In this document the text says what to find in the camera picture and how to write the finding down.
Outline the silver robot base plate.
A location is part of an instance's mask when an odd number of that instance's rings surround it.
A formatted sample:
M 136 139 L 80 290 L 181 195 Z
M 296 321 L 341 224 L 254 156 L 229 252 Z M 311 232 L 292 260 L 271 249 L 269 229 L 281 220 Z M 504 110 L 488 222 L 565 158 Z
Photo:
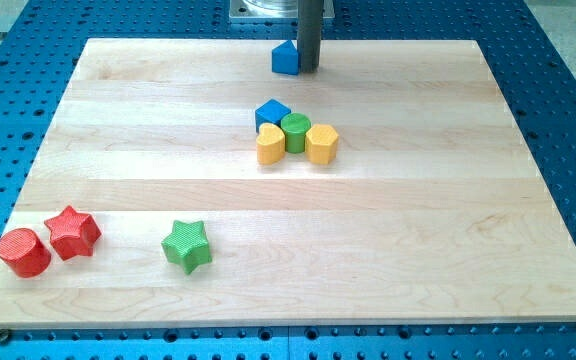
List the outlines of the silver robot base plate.
M 234 22 L 292 21 L 298 17 L 298 0 L 230 0 Z

